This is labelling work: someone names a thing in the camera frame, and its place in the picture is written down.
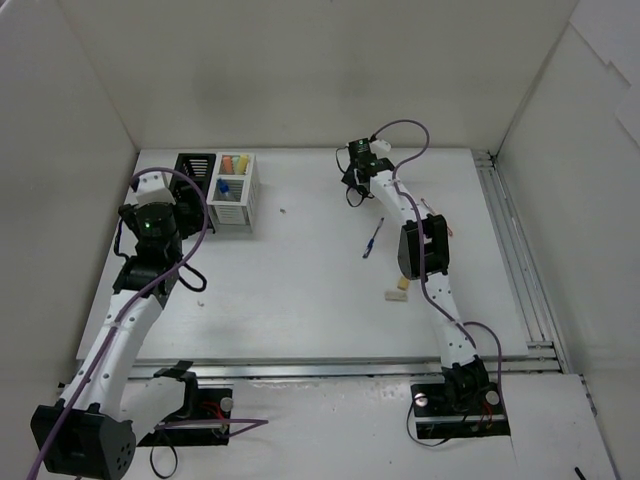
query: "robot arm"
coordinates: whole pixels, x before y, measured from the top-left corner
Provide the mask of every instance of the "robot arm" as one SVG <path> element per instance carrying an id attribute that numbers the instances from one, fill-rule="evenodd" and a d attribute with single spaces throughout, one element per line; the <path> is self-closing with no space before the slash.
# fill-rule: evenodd
<path id="1" fill-rule="evenodd" d="M 420 261 L 418 258 L 419 251 L 414 251 L 418 249 L 412 248 L 413 245 L 419 245 L 420 243 L 420 239 L 417 238 L 418 232 L 415 228 L 416 216 L 409 201 L 398 195 L 394 183 L 398 185 L 401 191 L 408 193 L 406 187 L 398 179 L 393 180 L 391 175 L 392 172 L 390 170 L 378 172 L 370 179 L 370 192 L 384 204 L 402 229 L 398 263 L 405 277 L 416 279 L 419 278 Z M 452 318 L 459 321 L 460 316 L 451 293 L 449 275 L 447 275 L 446 271 L 449 257 L 446 222 L 441 216 L 435 217 L 431 215 L 421 205 L 418 208 L 420 209 L 420 218 L 423 220 L 423 226 L 427 227 L 425 231 L 432 232 L 432 235 L 422 239 L 426 256 L 429 257 L 427 269 L 429 270 L 429 266 L 431 266 L 431 270 L 434 268 L 441 270 L 429 275 L 429 281 L 426 284 L 427 292 L 435 303 L 440 305 Z M 444 236 L 438 235 L 442 229 L 444 229 Z M 472 363 L 477 356 L 477 352 L 462 331 L 437 310 L 434 322 L 442 366 L 451 369 L 454 364 L 463 366 Z"/>
<path id="2" fill-rule="evenodd" d="M 448 400 L 463 409 L 465 402 L 477 392 L 488 389 L 490 383 L 473 340 L 461 327 L 452 295 L 448 275 L 447 222 L 442 215 L 432 215 L 427 209 L 418 206 L 424 232 L 424 238 L 420 238 L 416 212 L 407 198 L 401 195 L 408 194 L 408 190 L 398 178 L 393 178 L 393 164 L 387 158 L 379 159 L 371 151 L 371 146 L 366 138 L 347 145 L 349 167 L 342 182 L 363 198 L 373 195 L 396 220 L 401 228 L 398 265 L 405 277 L 422 281 L 420 262 L 424 262 L 427 281 L 421 288 L 424 288 L 427 301 L 435 309 L 432 318 L 441 355 L 445 390 Z"/>
<path id="3" fill-rule="evenodd" d="M 31 420 L 42 449 L 65 405 L 84 387 L 60 430 L 53 432 L 53 443 L 44 457 L 50 472 L 119 480 L 131 465 L 137 443 L 167 416 L 188 416 L 197 393 L 195 374 L 179 364 L 158 372 L 141 393 L 122 402 L 131 367 L 178 280 L 173 267 L 182 259 L 175 202 L 163 175 L 146 174 L 139 180 L 137 205 L 119 210 L 138 239 L 136 255 L 127 259 L 114 283 L 109 312 L 80 370 L 56 404 L 40 405 Z M 160 276 L 164 280 L 138 298 L 115 323 L 125 305 Z M 110 335 L 113 338 L 106 342 Z M 83 385 L 96 358 L 100 363 Z"/>

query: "blue pen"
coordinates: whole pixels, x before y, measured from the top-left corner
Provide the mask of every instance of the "blue pen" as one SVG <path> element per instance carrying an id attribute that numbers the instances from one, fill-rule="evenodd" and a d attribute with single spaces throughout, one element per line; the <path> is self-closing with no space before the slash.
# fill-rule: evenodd
<path id="1" fill-rule="evenodd" d="M 376 227 L 376 231 L 373 232 L 373 237 L 371 237 L 371 240 L 369 240 L 369 243 L 367 243 L 367 248 L 365 249 L 364 254 L 362 255 L 362 258 L 369 258 L 369 254 L 371 253 L 371 250 L 373 249 L 373 242 L 376 239 L 376 235 L 380 231 L 380 227 L 382 227 L 383 222 L 384 222 L 384 217 L 382 217 L 380 219 L 380 221 L 378 222 L 378 226 Z"/>

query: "white enclosure wall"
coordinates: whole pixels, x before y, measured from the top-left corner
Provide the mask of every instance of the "white enclosure wall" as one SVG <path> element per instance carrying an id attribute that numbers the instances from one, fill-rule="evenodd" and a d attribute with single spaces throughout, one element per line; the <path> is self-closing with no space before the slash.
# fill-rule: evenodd
<path id="1" fill-rule="evenodd" d="M 18 479 L 35 406 L 69 378 L 135 153 L 54 2 L 0 7 L 0 115 L 0 476 Z"/>
<path id="2" fill-rule="evenodd" d="M 596 32 L 614 44 L 598 54 L 567 28 L 499 164 L 574 371 L 586 376 L 623 478 L 638 478 L 640 138 L 629 132 L 640 111 L 628 109 L 635 78 L 621 71 L 640 72 L 629 58 L 640 42 L 625 37 L 635 30 L 640 40 L 640 12 L 635 2 L 636 16 L 622 15 L 632 29 L 625 31 L 582 9 L 597 3 L 580 4 L 572 23 L 585 38 Z M 595 29 L 582 29 L 585 20 Z"/>
<path id="3" fill-rule="evenodd" d="M 139 148 L 495 149 L 575 3 L 61 0 Z"/>

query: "white floor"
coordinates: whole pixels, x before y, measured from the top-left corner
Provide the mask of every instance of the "white floor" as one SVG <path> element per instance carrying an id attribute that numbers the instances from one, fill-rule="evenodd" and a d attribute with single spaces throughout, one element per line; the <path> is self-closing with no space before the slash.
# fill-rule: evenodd
<path id="1" fill-rule="evenodd" d="M 172 167 L 177 153 L 185 151 L 143 150 L 137 168 Z M 178 285 L 139 359 L 437 359 L 429 321 L 433 310 L 418 286 L 411 286 L 408 303 L 384 300 L 384 291 L 395 288 L 400 277 L 400 227 L 382 205 L 368 200 L 349 208 L 333 150 L 253 151 L 261 178 L 256 231 L 207 238 L 191 262 L 208 278 L 207 291 L 195 294 Z M 409 153 L 394 150 L 391 160 Z M 462 318 L 492 327 L 506 356 L 526 355 L 522 319 L 471 152 L 430 150 L 401 177 L 417 199 L 425 197 L 446 216 L 454 231 L 451 282 Z M 363 260 L 381 216 L 386 222 L 371 256 Z M 185 242 L 185 251 L 190 245 Z M 125 233 L 123 250 L 133 246 Z M 78 358 L 86 355 L 104 321 L 121 265 L 109 256 Z M 495 356 L 488 335 L 473 335 L 481 354 Z"/>
<path id="2" fill-rule="evenodd" d="M 437 450 L 407 437 L 409 385 L 407 379 L 237 383 L 232 416 L 270 423 L 227 447 L 180 448 L 173 478 L 577 480 L 577 466 L 589 480 L 614 479 L 577 376 L 507 375 L 511 437 L 456 440 Z M 155 478 L 148 455 L 148 448 L 137 449 L 125 479 Z M 156 455 L 158 467 L 170 470 L 168 450 Z"/>

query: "black cable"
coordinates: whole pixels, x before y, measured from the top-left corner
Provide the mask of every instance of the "black cable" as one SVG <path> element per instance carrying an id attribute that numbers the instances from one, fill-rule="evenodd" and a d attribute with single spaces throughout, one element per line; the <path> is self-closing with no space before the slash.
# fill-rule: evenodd
<path id="1" fill-rule="evenodd" d="M 124 220 L 120 218 L 120 220 L 118 220 L 118 229 L 116 231 L 116 238 L 113 241 L 113 253 L 116 255 L 116 257 L 124 258 L 125 261 L 127 261 L 129 260 L 129 255 L 127 255 L 126 253 L 120 252 L 120 238 L 122 238 L 123 223 L 124 223 Z"/>
<path id="2" fill-rule="evenodd" d="M 195 268 L 193 268 L 191 265 L 189 265 L 188 263 L 184 264 L 184 268 L 186 268 L 187 270 L 189 270 L 191 273 L 193 273 L 196 277 L 198 277 L 200 279 L 200 281 L 202 282 L 202 286 L 200 287 L 194 287 L 193 285 L 191 285 L 189 282 L 187 282 L 184 278 L 182 278 L 182 276 L 178 277 L 178 281 L 183 284 L 188 290 L 191 290 L 192 292 L 197 292 L 197 293 L 201 293 L 204 292 L 207 288 L 207 279 L 204 278 L 204 275 L 202 275 L 198 270 L 196 270 Z"/>
<path id="3" fill-rule="evenodd" d="M 407 426 L 407 435 L 409 435 L 409 438 L 411 440 L 413 440 L 415 443 L 417 443 L 418 445 L 420 445 L 422 447 L 429 447 L 429 448 L 439 447 L 440 445 L 444 445 L 445 443 L 447 443 L 449 440 L 452 439 L 452 437 L 443 438 L 438 443 L 435 443 L 433 445 L 421 442 L 419 439 L 415 438 L 413 436 L 413 434 L 411 433 L 411 428 L 409 427 L 409 420 L 411 419 L 411 413 L 413 413 L 413 402 L 411 402 L 411 405 L 409 406 L 409 411 L 407 412 L 407 424 L 406 424 L 406 426 Z M 462 423 L 464 423 L 464 421 L 466 419 L 467 419 L 467 416 L 465 415 L 464 418 L 462 419 Z"/>
<path id="4" fill-rule="evenodd" d="M 160 439 L 160 436 L 164 436 L 167 442 L 167 447 L 171 449 L 171 453 L 173 453 L 173 458 L 176 461 L 175 464 L 173 465 L 173 470 L 171 470 L 171 473 L 169 475 L 163 475 L 160 472 L 158 472 L 158 470 L 156 469 L 156 466 L 153 463 L 153 450 L 156 448 L 156 446 L 158 446 L 158 440 Z M 169 438 L 169 435 L 167 435 L 164 432 L 164 430 L 158 431 L 158 436 L 156 437 L 155 442 L 153 442 L 153 446 L 151 447 L 151 451 L 149 452 L 149 465 L 151 465 L 151 470 L 153 471 L 155 476 L 158 478 L 161 478 L 162 480 L 167 480 L 168 478 L 173 477 L 173 474 L 176 473 L 176 470 L 178 470 L 178 452 L 176 452 L 176 447 L 173 446 L 173 444 L 171 443 L 171 439 Z"/>
<path id="5" fill-rule="evenodd" d="M 347 148 L 347 147 L 338 147 L 338 148 L 336 148 L 336 164 L 338 165 L 338 170 L 340 170 L 343 174 L 344 174 L 344 173 L 347 173 L 347 171 L 346 171 L 346 170 L 344 170 L 344 169 L 342 168 L 342 166 L 340 166 L 340 160 L 338 159 L 338 152 L 339 152 L 340 150 L 344 150 L 345 148 Z"/>

